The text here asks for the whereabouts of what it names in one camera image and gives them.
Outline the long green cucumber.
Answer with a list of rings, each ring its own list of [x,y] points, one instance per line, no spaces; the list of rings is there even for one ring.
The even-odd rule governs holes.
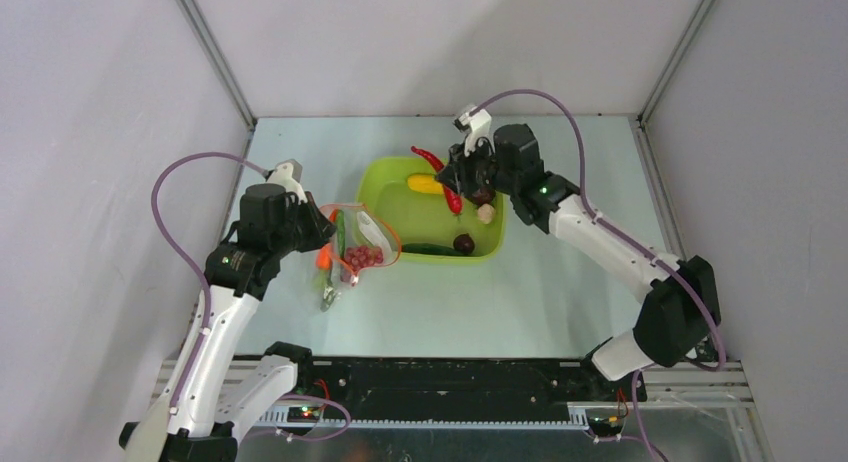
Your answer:
[[[330,270],[322,271],[324,275],[324,285],[322,293],[322,302],[320,310],[327,312],[341,296],[342,288],[342,273],[344,267],[340,260],[343,257],[346,248],[346,227],[345,216],[341,209],[337,218],[338,232],[332,242],[332,259],[333,265]]]

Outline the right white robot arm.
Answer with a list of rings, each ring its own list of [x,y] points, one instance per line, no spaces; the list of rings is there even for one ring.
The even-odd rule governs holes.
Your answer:
[[[577,185],[548,171],[526,124],[489,131],[457,122],[464,140],[449,149],[436,178],[462,196],[498,192],[519,219],[577,248],[622,283],[640,303],[632,329],[587,356],[585,393],[606,400],[622,378],[651,365],[683,361],[721,322],[714,270],[699,256],[682,260],[651,249],[594,208]]]

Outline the orange carrot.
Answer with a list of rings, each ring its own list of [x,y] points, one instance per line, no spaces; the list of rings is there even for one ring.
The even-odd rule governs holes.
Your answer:
[[[339,210],[334,209],[329,215],[329,221],[332,223],[334,227],[334,232],[331,235],[330,241],[325,244],[318,252],[318,255],[315,259],[315,266],[318,270],[327,271],[332,268],[333,259],[331,256],[332,253],[332,241],[336,237],[336,233],[338,232],[338,223],[337,218],[339,215]]]

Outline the white garlic bulb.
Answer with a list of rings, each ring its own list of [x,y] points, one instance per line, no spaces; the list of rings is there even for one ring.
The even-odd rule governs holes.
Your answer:
[[[489,225],[494,221],[497,214],[495,207],[491,204],[483,204],[476,210],[477,219],[484,225]]]

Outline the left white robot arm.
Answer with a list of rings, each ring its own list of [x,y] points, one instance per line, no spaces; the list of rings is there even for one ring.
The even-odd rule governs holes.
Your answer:
[[[248,187],[240,218],[208,256],[200,315],[192,323],[165,390],[119,444],[128,461],[233,461],[250,427],[280,397],[304,398],[316,385],[310,349],[276,342],[228,395],[222,393],[235,349],[281,260],[326,246],[335,233],[297,182]]]

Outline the clear zip bag orange zipper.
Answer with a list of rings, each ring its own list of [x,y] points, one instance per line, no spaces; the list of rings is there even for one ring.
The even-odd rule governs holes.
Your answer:
[[[335,227],[315,258],[313,279],[319,310],[327,312],[359,284],[363,272],[394,264],[401,244],[395,231],[364,204],[328,204],[321,213]]]

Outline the red grape bunch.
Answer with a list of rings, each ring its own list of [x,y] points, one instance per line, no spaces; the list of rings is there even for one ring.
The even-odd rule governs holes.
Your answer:
[[[342,279],[352,282],[364,268],[381,266],[384,263],[384,253],[380,247],[361,245],[348,247],[342,258],[346,264]]]

